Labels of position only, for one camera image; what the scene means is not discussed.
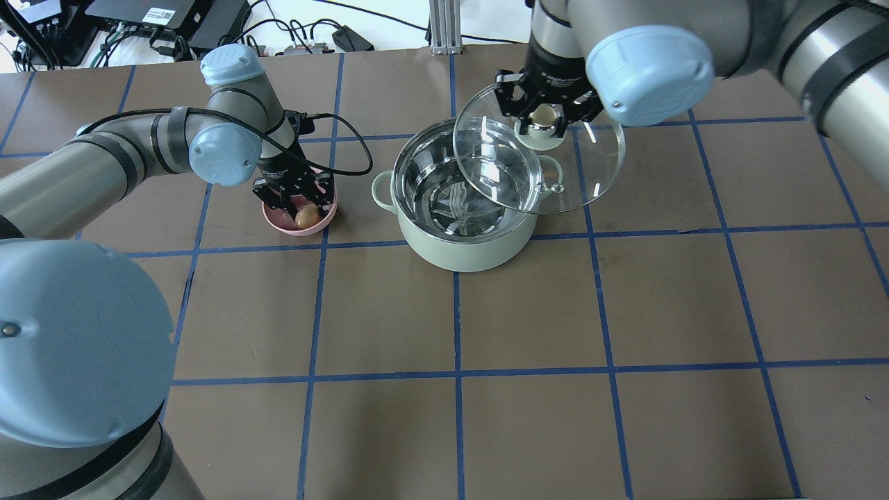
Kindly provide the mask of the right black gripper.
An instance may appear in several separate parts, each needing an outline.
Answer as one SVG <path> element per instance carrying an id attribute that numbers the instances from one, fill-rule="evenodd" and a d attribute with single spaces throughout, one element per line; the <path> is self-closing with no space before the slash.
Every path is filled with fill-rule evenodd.
<path id="1" fill-rule="evenodd" d="M 495 97 L 501 114 L 515 118 L 513 128 L 520 139 L 529 138 L 533 131 L 565 136 L 570 124 L 591 122 L 604 110 L 586 77 L 559 79 L 530 67 L 520 72 L 498 70 Z M 553 124 L 531 116 L 542 106 L 555 111 Z"/>

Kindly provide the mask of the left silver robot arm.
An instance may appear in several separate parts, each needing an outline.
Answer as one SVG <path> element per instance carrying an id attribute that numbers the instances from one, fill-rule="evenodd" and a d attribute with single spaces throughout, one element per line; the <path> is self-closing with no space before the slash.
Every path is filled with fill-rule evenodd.
<path id="1" fill-rule="evenodd" d="M 162 292 L 129 256 L 76 232 L 162 175 L 251 181 L 280 231 L 313 234 L 338 207 L 333 170 L 299 136 L 260 57 L 203 57 L 205 108 L 86 124 L 2 179 L 3 499 L 200 499 L 160 418 L 176 364 Z"/>

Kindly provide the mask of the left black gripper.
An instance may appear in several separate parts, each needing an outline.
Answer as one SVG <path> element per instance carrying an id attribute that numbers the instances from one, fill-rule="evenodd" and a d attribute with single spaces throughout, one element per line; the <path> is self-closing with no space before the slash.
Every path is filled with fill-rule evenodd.
<path id="1" fill-rule="evenodd" d="M 327 218 L 333 205 L 333 175 L 292 158 L 261 158 L 261 177 L 254 179 L 254 195 L 267 206 L 271 218 L 294 222 L 303 201 L 313 203 L 320 219 Z"/>

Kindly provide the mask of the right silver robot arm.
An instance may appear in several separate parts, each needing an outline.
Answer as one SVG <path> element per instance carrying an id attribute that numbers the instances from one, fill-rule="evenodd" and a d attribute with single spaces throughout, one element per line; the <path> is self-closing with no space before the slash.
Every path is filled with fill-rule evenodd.
<path id="1" fill-rule="evenodd" d="M 606 112 L 653 126 L 689 110 L 717 77 L 769 71 L 819 134 L 888 183 L 887 6 L 872 1 L 529 1 L 520 72 L 499 70 L 499 110 L 520 121 L 563 108 L 562 136 Z"/>

